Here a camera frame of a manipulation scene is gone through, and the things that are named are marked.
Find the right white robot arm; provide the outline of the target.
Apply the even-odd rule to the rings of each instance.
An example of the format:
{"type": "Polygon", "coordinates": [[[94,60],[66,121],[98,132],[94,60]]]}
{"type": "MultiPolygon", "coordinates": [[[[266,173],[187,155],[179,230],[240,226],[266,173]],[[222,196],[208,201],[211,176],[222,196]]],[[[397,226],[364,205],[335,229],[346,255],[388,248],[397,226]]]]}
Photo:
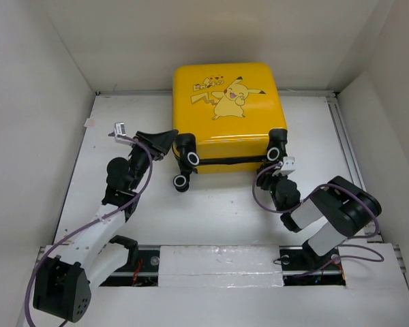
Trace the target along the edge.
{"type": "Polygon", "coordinates": [[[326,223],[302,244],[301,259],[312,270],[325,268],[332,261],[333,250],[352,238],[370,238],[379,233],[379,201],[341,176],[317,186],[306,198],[297,184],[283,173],[283,164],[262,164],[256,171],[252,195],[259,207],[280,215],[291,232],[297,233],[321,218],[326,223]],[[358,235],[368,224],[375,230],[358,235]]]}

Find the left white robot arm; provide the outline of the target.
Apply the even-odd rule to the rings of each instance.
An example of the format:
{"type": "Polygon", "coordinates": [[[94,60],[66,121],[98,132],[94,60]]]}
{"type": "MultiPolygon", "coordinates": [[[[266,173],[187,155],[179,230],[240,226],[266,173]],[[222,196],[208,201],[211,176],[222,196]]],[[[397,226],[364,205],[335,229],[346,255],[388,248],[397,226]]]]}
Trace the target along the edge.
{"type": "Polygon", "coordinates": [[[169,152],[178,130],[129,137],[113,131],[116,142],[131,148],[128,157],[115,157],[106,167],[106,190],[94,218],[68,233],[48,249],[35,267],[27,288],[25,315],[30,309],[64,322],[78,322],[86,313],[93,291],[116,269],[131,270],[138,263],[138,244],[118,230],[134,214],[147,188],[153,164],[169,152]]]}

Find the yellow hard-shell suitcase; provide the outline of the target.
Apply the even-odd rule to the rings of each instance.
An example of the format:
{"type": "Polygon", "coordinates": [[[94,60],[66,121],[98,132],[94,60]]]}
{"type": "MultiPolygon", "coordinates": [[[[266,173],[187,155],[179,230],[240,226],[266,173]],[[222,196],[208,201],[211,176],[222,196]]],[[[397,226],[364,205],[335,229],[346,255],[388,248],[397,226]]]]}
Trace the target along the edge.
{"type": "Polygon", "coordinates": [[[172,146],[179,192],[190,176],[257,170],[287,155],[288,127],[265,63],[179,67],[172,80],[172,146]]]}

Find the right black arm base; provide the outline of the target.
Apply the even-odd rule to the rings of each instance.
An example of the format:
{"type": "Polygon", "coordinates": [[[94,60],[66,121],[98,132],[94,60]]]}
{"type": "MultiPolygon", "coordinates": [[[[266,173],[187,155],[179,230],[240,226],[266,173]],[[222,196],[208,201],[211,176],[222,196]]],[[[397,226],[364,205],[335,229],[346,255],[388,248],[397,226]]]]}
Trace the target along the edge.
{"type": "Polygon", "coordinates": [[[344,269],[338,260],[321,268],[338,255],[333,249],[320,259],[312,259],[301,247],[280,247],[273,263],[282,267],[284,286],[345,286],[344,269]]]}

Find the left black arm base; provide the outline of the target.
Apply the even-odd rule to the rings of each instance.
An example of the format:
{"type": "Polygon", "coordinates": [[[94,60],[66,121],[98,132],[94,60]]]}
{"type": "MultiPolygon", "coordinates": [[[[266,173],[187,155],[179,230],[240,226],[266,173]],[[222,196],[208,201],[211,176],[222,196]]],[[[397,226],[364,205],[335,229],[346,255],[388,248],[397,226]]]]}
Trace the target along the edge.
{"type": "Polygon", "coordinates": [[[115,236],[110,242],[129,251],[127,262],[116,269],[102,287],[156,287],[160,267],[160,246],[139,245],[136,240],[115,236]]]}

